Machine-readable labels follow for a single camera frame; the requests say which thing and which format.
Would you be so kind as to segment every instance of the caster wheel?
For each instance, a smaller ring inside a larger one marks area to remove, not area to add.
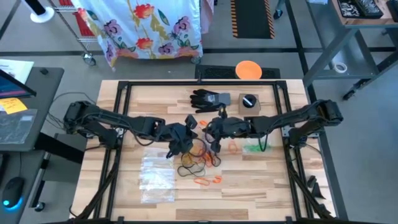
[[[89,66],[94,66],[97,64],[92,54],[84,54],[83,61],[85,61],[85,63]]]
[[[191,62],[194,63],[195,65],[199,65],[201,62],[201,57],[192,57]]]
[[[45,208],[45,203],[44,202],[37,202],[37,205],[35,207],[36,212],[41,212]]]
[[[353,91],[353,90],[349,91],[347,94],[345,94],[345,95],[343,96],[343,100],[348,100],[348,99],[350,99],[354,94],[355,94],[355,91]]]
[[[283,14],[284,12],[282,10],[275,10],[274,19],[279,19]]]

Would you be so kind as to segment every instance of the work glove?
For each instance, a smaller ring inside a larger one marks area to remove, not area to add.
[[[231,95],[229,93],[215,93],[204,89],[194,90],[191,95],[191,104],[193,108],[198,108],[196,113],[206,113],[218,111],[222,105],[231,104]]]

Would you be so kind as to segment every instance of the floral fabric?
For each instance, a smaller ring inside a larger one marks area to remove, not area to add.
[[[114,67],[120,56],[201,57],[200,0],[72,0]]]

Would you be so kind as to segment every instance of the orange frisbee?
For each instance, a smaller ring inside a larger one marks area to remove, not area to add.
[[[242,61],[236,66],[235,73],[240,79],[253,80],[261,78],[262,70],[256,62]]]

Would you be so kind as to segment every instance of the black mat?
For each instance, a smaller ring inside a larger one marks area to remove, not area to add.
[[[261,68],[261,79],[279,79],[280,70],[278,68]],[[195,78],[202,79],[234,79],[234,66],[214,66],[214,65],[197,65],[195,69]]]
[[[273,39],[269,0],[231,0],[232,31],[236,38]]]

